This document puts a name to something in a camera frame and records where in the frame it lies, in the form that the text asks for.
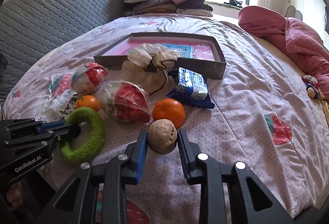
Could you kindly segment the brown walnut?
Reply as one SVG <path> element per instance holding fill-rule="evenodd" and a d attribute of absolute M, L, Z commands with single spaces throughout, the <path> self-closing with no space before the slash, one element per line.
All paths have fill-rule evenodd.
<path fill-rule="evenodd" d="M 169 154 L 176 147 L 177 130 L 167 119 L 154 121 L 148 130 L 148 147 L 160 155 Z"/>

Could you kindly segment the small orange tangerine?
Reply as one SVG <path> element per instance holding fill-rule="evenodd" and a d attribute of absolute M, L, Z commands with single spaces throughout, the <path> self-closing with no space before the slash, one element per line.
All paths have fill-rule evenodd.
<path fill-rule="evenodd" d="M 92 95 L 84 95 L 76 101 L 76 107 L 77 108 L 87 107 L 98 112 L 100 110 L 100 103 Z"/>

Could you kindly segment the red blue ball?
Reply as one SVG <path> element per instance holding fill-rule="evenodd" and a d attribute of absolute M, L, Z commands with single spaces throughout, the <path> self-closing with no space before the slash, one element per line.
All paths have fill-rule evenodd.
<path fill-rule="evenodd" d="M 71 89 L 80 95 L 89 95 L 98 90 L 108 70 L 98 63 L 79 65 L 71 80 Z"/>

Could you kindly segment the red white ball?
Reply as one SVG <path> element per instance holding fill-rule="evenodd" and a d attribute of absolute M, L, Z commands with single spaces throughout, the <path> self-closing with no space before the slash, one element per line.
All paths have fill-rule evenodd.
<path fill-rule="evenodd" d="M 148 123 L 149 96 L 140 86 L 122 80 L 106 80 L 95 94 L 107 115 L 121 121 Z"/>

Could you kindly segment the large orange tangerine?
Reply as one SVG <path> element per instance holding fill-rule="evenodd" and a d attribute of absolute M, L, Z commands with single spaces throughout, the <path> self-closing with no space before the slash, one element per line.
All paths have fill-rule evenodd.
<path fill-rule="evenodd" d="M 183 105 L 172 98 L 165 98 L 158 101 L 152 110 L 153 120 L 167 119 L 170 120 L 176 129 L 183 126 L 186 113 Z"/>

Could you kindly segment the blue snack packet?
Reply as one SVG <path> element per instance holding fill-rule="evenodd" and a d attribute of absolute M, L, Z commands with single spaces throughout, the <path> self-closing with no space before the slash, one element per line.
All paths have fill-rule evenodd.
<path fill-rule="evenodd" d="M 173 88 L 166 95 L 182 104 L 193 107 L 214 109 L 206 80 L 201 74 L 185 68 L 177 68 L 168 74 L 174 80 Z"/>

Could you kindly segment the white drawstring cloth bag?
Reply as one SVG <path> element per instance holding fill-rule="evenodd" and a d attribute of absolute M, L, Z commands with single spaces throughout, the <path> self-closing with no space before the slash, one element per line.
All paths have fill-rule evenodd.
<path fill-rule="evenodd" d="M 162 44 L 143 43 L 133 48 L 122 64 L 123 80 L 140 86 L 152 95 L 168 81 L 178 54 Z"/>

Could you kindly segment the pink strawberry bedsheet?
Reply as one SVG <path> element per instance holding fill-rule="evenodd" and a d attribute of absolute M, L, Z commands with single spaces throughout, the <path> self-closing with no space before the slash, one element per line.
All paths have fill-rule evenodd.
<path fill-rule="evenodd" d="M 183 128 L 190 141 L 219 162 L 243 161 L 292 218 L 328 195 L 328 126 L 322 106 L 312 101 L 301 70 L 267 41 L 242 28 L 207 17 L 147 15 L 121 17 L 57 48 L 31 67 L 3 106 L 6 119 L 56 121 L 75 108 L 77 94 L 59 90 L 59 79 L 116 40 L 137 32 L 180 32 L 216 38 L 226 59 L 223 80 L 208 80 L 213 110 L 186 106 Z M 142 123 L 102 115 L 102 164 L 134 142 Z M 198 223 L 200 186 L 183 177 L 177 147 L 161 156 L 147 151 L 141 183 L 127 186 L 127 198 L 150 223 Z"/>

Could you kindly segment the grey quilted headboard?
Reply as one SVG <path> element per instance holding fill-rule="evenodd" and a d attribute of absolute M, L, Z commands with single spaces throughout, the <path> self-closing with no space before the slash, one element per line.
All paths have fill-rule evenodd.
<path fill-rule="evenodd" d="M 123 12 L 123 0 L 5 1 L 1 5 L 1 103 L 44 55 Z"/>

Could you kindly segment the grey pink cardboard tray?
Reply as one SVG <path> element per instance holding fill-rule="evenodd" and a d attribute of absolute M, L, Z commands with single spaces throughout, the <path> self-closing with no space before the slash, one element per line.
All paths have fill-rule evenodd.
<path fill-rule="evenodd" d="M 119 70 L 127 55 L 139 44 L 161 44 L 178 54 L 175 67 L 197 72 L 205 78 L 221 80 L 226 68 L 224 54 L 211 36 L 179 32 L 136 32 L 114 40 L 94 60 L 102 66 Z"/>

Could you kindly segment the small doll toy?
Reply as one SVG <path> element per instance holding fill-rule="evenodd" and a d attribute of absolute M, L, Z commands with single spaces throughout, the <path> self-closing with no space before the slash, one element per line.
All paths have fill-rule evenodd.
<path fill-rule="evenodd" d="M 320 92 L 319 92 L 319 88 L 318 88 L 317 79 L 314 76 L 311 76 L 311 75 L 303 75 L 301 78 L 302 78 L 302 81 L 306 85 L 307 95 L 311 99 L 319 99 L 320 98 Z"/>

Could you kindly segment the yellow snack packet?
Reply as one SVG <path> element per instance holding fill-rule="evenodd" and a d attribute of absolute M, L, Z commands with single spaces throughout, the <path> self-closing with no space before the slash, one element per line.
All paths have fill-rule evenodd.
<path fill-rule="evenodd" d="M 321 104 L 327 125 L 329 126 L 329 104 L 325 100 L 323 100 Z"/>

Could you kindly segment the red quilted blanket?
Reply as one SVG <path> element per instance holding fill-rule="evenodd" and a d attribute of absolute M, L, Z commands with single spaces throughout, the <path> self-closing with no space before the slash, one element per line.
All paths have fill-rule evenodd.
<path fill-rule="evenodd" d="M 238 12 L 239 26 L 249 34 L 272 43 L 306 75 L 314 76 L 328 100 L 328 50 L 319 34 L 303 21 L 260 6 Z"/>

